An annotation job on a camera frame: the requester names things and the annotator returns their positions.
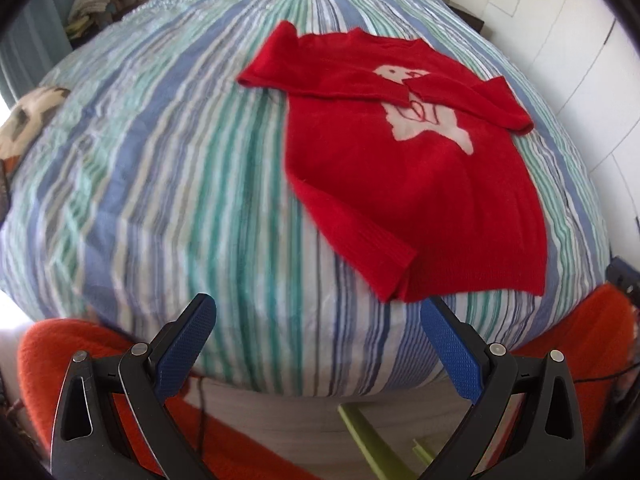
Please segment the red sweater with white motif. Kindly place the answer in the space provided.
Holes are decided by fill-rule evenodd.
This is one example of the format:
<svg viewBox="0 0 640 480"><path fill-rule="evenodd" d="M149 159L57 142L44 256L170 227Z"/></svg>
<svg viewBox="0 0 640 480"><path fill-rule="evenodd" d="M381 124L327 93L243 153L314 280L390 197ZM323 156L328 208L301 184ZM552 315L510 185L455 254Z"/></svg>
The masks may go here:
<svg viewBox="0 0 640 480"><path fill-rule="evenodd" d="M420 39L273 29L238 81L288 101L288 183L381 300L546 287L547 234L515 139L533 119Z"/></svg>

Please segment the green plastic object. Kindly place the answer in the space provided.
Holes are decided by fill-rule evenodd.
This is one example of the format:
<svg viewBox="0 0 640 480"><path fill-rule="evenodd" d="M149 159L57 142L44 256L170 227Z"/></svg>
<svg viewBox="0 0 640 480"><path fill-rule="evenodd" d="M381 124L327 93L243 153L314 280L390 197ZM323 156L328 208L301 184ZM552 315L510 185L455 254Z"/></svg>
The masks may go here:
<svg viewBox="0 0 640 480"><path fill-rule="evenodd" d="M419 478L419 475L394 452L366 416L361 413L359 403L340 404L337 411L375 478L380 480Z"/></svg>

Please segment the white wardrobe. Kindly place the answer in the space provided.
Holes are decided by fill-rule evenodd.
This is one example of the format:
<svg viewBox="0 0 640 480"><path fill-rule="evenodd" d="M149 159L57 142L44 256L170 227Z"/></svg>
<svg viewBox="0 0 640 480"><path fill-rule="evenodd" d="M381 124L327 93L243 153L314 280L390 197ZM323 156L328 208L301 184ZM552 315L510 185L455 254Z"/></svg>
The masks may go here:
<svg viewBox="0 0 640 480"><path fill-rule="evenodd" d="M603 0L488 0L490 40L537 87L596 185L611 252L639 263L639 55Z"/></svg>

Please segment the striped blue green bedspread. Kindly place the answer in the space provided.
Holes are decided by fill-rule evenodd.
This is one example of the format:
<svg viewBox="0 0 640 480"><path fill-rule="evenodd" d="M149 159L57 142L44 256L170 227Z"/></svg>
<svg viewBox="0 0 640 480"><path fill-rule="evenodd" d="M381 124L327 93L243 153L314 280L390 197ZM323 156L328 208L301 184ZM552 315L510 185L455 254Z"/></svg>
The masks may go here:
<svg viewBox="0 0 640 480"><path fill-rule="evenodd" d="M218 322L198 366L240 388L365 396L434 379L417 304L383 304L288 188L285 100L236 81L277 22L419 38L533 116L516 146L549 235L547 289L449 298L487 339L525 344L601 285L597 193L544 98L442 0L149 0L46 76L70 94L28 151L1 228L1 288L31 318L148 339L199 292Z"/></svg>

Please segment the dark bedside table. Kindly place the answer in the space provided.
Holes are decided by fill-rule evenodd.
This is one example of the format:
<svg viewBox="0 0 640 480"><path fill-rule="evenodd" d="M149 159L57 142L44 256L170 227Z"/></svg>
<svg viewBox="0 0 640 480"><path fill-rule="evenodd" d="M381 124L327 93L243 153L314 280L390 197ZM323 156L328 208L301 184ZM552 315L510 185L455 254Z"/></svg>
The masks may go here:
<svg viewBox="0 0 640 480"><path fill-rule="evenodd" d="M482 32L485 22L481 18L478 18L468 10L462 9L460 6L456 6L453 3L448 3L447 6L452 12L454 12L454 14L457 14L465 24L468 24L474 32L477 32L478 34Z"/></svg>

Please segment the patterned cushion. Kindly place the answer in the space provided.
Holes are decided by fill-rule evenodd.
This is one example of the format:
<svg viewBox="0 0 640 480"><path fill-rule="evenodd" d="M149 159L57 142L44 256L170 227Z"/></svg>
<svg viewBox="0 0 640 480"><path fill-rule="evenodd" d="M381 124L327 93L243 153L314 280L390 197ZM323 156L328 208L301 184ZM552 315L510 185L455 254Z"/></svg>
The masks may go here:
<svg viewBox="0 0 640 480"><path fill-rule="evenodd" d="M1 159L22 157L69 95L66 88L38 87L19 99L1 126Z"/></svg>

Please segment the teal curtain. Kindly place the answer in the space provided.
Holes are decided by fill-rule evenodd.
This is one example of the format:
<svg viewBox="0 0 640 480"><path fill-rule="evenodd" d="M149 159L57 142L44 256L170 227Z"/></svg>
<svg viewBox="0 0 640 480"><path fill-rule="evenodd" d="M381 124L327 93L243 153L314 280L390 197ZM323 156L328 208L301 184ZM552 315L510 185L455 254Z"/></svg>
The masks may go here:
<svg viewBox="0 0 640 480"><path fill-rule="evenodd" d="M8 107L72 52L65 32L75 0L29 0L1 38L1 97Z"/></svg>

